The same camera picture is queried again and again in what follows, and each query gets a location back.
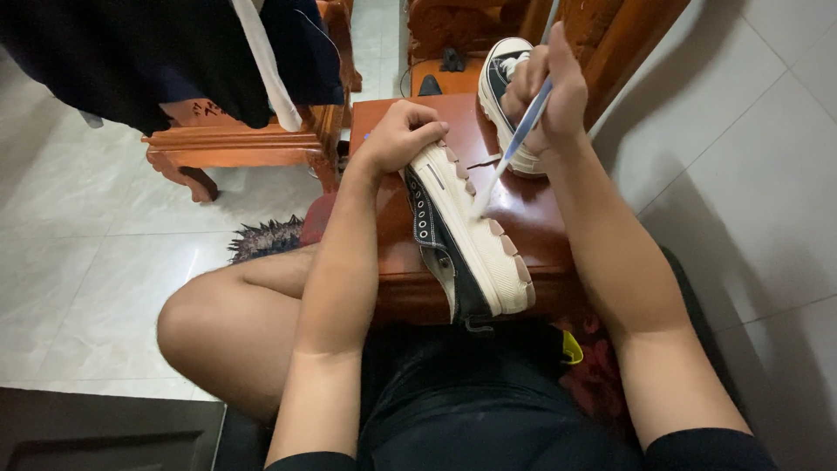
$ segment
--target white cloth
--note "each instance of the white cloth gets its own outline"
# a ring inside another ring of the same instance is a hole
[[[273,48],[270,47],[267,32],[264,31],[264,25],[255,5],[258,3],[258,9],[261,9],[264,0],[230,0],[230,2],[239,16],[241,27],[244,28],[244,36],[247,37],[247,44],[256,60],[264,88],[267,90],[267,97],[276,117],[279,118],[279,124],[286,131],[299,131],[302,118],[290,100],[279,72],[276,71],[276,56],[273,54]]]

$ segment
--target yellow object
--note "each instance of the yellow object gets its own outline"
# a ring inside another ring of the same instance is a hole
[[[570,357],[569,361],[563,361],[567,365],[577,365],[584,360],[584,352],[581,351],[581,345],[578,344],[575,337],[567,330],[564,333],[564,354]]]

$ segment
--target white shoelace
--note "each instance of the white shoelace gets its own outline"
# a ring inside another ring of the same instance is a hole
[[[523,62],[524,60],[529,60],[528,52],[520,54],[520,56],[516,58],[510,57],[506,60],[503,60],[502,62],[500,62],[500,68],[506,74],[506,77],[508,77],[508,79],[511,80],[512,76],[515,74],[515,69],[517,68],[517,65]]]

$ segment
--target black canvas sneaker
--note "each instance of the black canvas sneaker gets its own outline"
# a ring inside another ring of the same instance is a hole
[[[474,185],[443,142],[422,149],[404,169],[413,236],[442,284],[450,322],[469,329],[535,304],[535,288],[515,245],[497,221],[468,216]]]
[[[516,126],[506,119],[500,108],[500,97],[506,93],[506,86],[511,83],[515,68],[529,59],[531,44],[521,38],[506,38],[494,44],[485,58],[480,73],[480,105],[485,115],[497,127],[497,141],[503,153],[509,147]],[[540,168],[540,160],[522,144],[511,156],[508,167],[515,175],[527,178],[546,176]]]

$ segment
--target black door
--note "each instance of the black door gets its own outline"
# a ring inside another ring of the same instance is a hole
[[[211,471],[224,404],[0,388],[5,471]]]

